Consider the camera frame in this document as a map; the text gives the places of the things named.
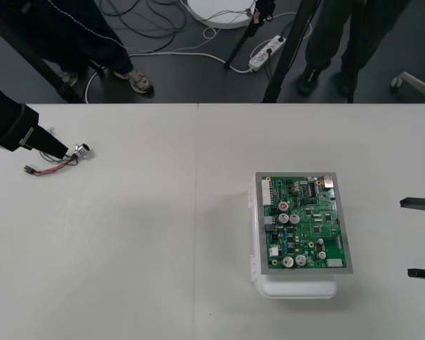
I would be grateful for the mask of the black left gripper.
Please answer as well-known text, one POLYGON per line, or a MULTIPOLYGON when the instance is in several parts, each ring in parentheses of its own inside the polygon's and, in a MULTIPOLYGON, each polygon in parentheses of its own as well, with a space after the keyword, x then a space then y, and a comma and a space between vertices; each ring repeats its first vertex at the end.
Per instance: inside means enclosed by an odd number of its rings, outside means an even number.
POLYGON ((68 147, 38 125, 39 114, 17 103, 0 90, 0 147, 14 152, 20 147, 36 149, 61 159, 68 147))

